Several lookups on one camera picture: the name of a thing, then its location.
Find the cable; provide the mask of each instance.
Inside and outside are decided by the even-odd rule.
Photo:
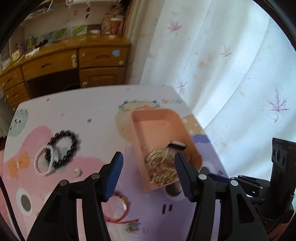
[[[11,203],[10,203],[8,193],[7,193],[7,190],[6,190],[6,188],[5,188],[5,185],[4,185],[4,182],[3,182],[1,176],[0,176],[0,188],[1,188],[1,191],[2,191],[2,193],[3,193],[4,199],[5,199],[5,202],[6,202],[7,208],[8,208],[8,212],[9,212],[9,215],[10,215],[10,217],[11,217],[11,220],[12,220],[13,226],[15,227],[15,230],[16,230],[16,232],[17,232],[17,235],[18,235],[18,237],[20,238],[20,241],[25,241],[25,238],[24,238],[24,236],[22,235],[22,232],[21,232],[21,230],[20,230],[20,227],[19,227],[18,224],[17,224],[17,220],[16,220],[16,218],[15,218],[15,214],[14,214],[14,212],[13,212],[12,205],[11,205]]]
[[[3,241],[19,241],[0,213],[0,237]]]

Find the orange bow print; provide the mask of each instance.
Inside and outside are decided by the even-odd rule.
[[[14,178],[19,169],[27,169],[29,167],[30,157],[28,156],[28,152],[22,152],[18,160],[14,158],[9,159],[7,165],[11,177]]]

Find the drawer handle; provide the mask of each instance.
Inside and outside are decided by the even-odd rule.
[[[41,66],[41,68],[45,69],[45,68],[49,68],[52,64],[51,63],[46,63],[44,65]]]
[[[109,59],[110,55],[107,55],[106,53],[104,53],[102,55],[98,55],[96,58],[97,59]]]

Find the table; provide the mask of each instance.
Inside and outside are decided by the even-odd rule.
[[[98,172],[103,164],[109,163],[116,151],[121,151],[124,165],[115,191],[130,203],[129,212],[123,221],[139,219],[140,225],[136,233],[130,233],[126,231],[126,224],[107,223],[112,241],[186,240],[195,204],[190,203],[183,192],[177,196],[169,195],[165,188],[146,192],[140,181],[128,118],[133,109],[147,108],[147,105],[176,111],[202,156],[203,166],[213,173],[225,175],[209,139],[190,109],[170,86],[108,86],[32,99],[21,103],[16,111],[3,163],[3,180],[25,238],[60,180],[84,180]],[[33,169],[35,155],[61,130],[71,130],[76,134],[79,149],[67,166],[47,177],[40,177]],[[63,153],[69,144],[64,139],[58,146],[60,153]],[[42,166],[44,159],[41,158],[39,163]],[[79,178],[72,177],[75,168],[82,170]],[[79,201],[77,216],[79,238],[84,241]],[[213,238],[218,234],[218,223],[216,219]]]

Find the box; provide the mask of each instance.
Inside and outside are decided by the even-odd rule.
[[[141,173],[145,190],[153,190],[179,181],[158,185],[150,182],[149,171],[145,157],[153,149],[166,148],[171,141],[186,144],[186,151],[190,155],[189,162],[201,168],[202,159],[195,148],[179,115],[170,109],[134,110],[130,114],[133,130],[133,146],[137,157],[138,168]]]

